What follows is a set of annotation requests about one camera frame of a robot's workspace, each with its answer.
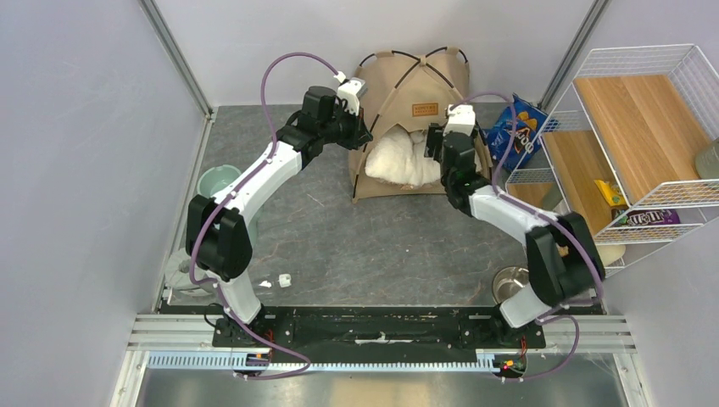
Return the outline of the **steel pet bowl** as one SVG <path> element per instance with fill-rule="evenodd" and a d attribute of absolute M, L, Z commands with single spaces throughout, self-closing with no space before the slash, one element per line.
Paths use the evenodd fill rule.
<path fill-rule="evenodd" d="M 492 281 L 492 295 L 496 304 L 511 298 L 529 283 L 528 269 L 509 266 L 498 271 Z"/>

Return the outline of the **white fluffy pillow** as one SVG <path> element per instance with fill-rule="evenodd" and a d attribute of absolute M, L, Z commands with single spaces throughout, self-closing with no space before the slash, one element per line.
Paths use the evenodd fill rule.
<path fill-rule="evenodd" d="M 438 141 L 430 130 L 409 132 L 395 125 L 367 154 L 365 174 L 402 189 L 440 185 L 449 169 L 443 169 L 440 162 L 426 156 L 428 141 Z"/>

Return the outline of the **beige pet tent fabric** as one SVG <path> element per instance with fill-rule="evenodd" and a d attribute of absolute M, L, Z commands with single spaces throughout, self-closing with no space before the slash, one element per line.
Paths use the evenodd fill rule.
<path fill-rule="evenodd" d="M 352 200 L 442 194 L 440 164 L 425 155 L 431 124 L 444 124 L 449 106 L 469 92 L 470 65 L 457 47 L 413 55 L 373 53 L 355 71 L 371 142 L 348 154 Z"/>

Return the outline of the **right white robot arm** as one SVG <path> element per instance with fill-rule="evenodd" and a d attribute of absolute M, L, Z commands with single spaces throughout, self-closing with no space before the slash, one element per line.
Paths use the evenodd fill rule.
<path fill-rule="evenodd" d="M 476 134 L 432 123 L 426 156 L 440 164 L 441 183 L 455 209 L 499 228 L 526 250 L 529 283 L 499 304 L 500 326 L 545 322 L 558 309 L 580 304 L 579 295 L 589 289 L 602 298 L 605 270 L 587 221 L 576 212 L 558 215 L 534 207 L 478 174 Z"/>

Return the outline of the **small white plastic cap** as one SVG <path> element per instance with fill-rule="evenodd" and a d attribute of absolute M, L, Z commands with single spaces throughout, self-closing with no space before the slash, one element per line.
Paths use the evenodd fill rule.
<path fill-rule="evenodd" d="M 290 287 L 292 286 L 292 276 L 287 273 L 280 274 L 278 276 L 278 283 L 282 288 Z"/>

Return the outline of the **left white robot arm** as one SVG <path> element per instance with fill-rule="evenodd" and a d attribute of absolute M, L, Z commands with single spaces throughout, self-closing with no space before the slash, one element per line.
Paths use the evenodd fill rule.
<path fill-rule="evenodd" d="M 347 150 L 371 141 L 360 98 L 365 83 L 346 80 L 337 90 L 312 86 L 300 110 L 276 140 L 235 181 L 212 197 L 196 195 L 187 207 L 186 251 L 216 285 L 226 313 L 244 324 L 261 311 L 246 269 L 253 257 L 248 226 L 279 187 L 318 157 L 327 144 Z"/>

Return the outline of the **mint green bowl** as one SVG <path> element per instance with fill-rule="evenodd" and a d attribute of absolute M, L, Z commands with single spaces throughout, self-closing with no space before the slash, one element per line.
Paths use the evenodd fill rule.
<path fill-rule="evenodd" d="M 203 197 L 212 198 L 216 193 L 230 186 L 241 174 L 242 172 L 237 167 L 230 164 L 209 168 L 199 177 L 196 192 Z M 248 235 L 253 247 L 257 244 L 258 222 L 263 211 L 264 208 L 260 207 L 248 226 Z"/>

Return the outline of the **black tent pole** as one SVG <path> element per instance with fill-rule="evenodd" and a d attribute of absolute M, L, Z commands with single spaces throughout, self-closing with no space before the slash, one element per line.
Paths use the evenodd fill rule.
<path fill-rule="evenodd" d="M 365 159 L 395 125 L 412 132 L 446 122 L 447 107 L 468 95 L 470 65 L 464 52 L 457 47 L 441 47 L 419 55 L 398 50 L 376 52 L 363 59 L 354 75 L 367 85 L 360 106 L 373 140 L 348 153 L 352 201 L 443 194 L 441 184 L 409 190 L 376 181 L 365 174 Z"/>

